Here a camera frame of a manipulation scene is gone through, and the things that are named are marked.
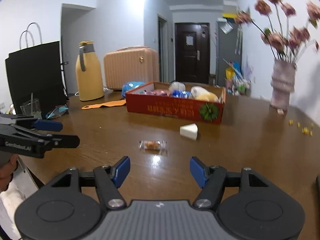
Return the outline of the person's left hand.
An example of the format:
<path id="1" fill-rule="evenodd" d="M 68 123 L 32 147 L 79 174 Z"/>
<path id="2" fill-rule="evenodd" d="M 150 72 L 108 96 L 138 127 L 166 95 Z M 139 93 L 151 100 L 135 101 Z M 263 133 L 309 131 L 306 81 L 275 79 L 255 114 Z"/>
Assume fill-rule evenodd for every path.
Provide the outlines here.
<path id="1" fill-rule="evenodd" d="M 13 174 L 17 169 L 18 155 L 14 154 L 10 157 L 7 164 L 0 169 L 0 191 L 6 191 L 13 179 Z"/>

